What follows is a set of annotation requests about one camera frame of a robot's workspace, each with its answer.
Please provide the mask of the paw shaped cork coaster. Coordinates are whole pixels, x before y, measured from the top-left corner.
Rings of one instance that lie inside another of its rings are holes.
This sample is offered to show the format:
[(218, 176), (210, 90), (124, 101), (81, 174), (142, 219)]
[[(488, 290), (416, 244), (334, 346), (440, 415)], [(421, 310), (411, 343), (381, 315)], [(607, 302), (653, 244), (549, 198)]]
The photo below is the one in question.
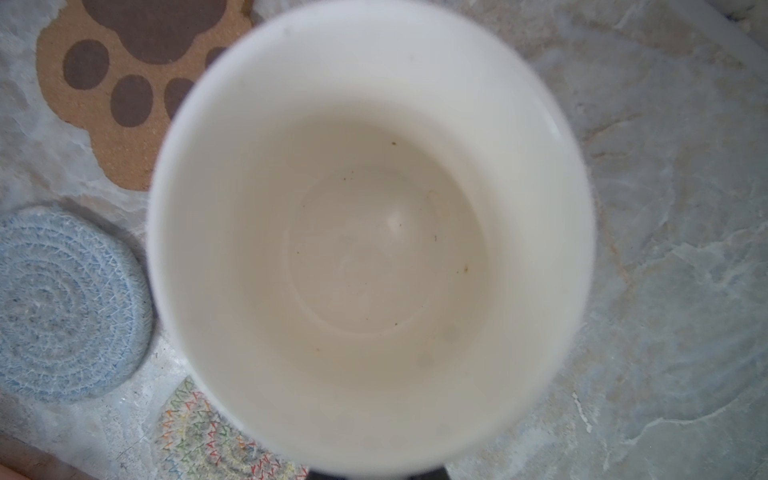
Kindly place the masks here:
[(37, 41), (41, 92), (111, 182), (145, 191), (187, 94), (260, 21), (250, 1), (69, 1)]

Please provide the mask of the multicolour woven round coaster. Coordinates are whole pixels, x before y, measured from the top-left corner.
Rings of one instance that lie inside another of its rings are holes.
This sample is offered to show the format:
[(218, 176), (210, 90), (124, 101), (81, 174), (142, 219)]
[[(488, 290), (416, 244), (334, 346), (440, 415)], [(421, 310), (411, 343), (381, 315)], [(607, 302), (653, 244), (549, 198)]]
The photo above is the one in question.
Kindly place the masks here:
[(161, 409), (153, 458), (160, 479), (304, 479), (309, 473), (243, 434), (190, 377)]

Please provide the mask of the grey-blue woven round coaster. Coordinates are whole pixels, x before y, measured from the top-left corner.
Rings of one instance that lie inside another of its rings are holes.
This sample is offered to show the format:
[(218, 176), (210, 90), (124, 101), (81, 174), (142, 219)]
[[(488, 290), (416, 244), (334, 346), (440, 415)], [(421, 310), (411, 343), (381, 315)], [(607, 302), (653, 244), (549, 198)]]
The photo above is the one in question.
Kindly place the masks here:
[(1, 217), (1, 389), (46, 403), (100, 397), (140, 365), (152, 297), (131, 249), (53, 206)]

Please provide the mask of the white mug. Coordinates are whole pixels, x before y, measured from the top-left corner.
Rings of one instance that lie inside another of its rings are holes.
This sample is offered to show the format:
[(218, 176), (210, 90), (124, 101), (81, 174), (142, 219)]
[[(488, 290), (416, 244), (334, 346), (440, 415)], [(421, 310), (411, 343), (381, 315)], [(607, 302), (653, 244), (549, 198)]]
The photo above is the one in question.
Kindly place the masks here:
[(155, 304), (211, 403), (277, 454), (400, 479), (498, 436), (562, 365), (595, 213), (553, 95), (424, 1), (320, 1), (204, 73), (156, 163)]

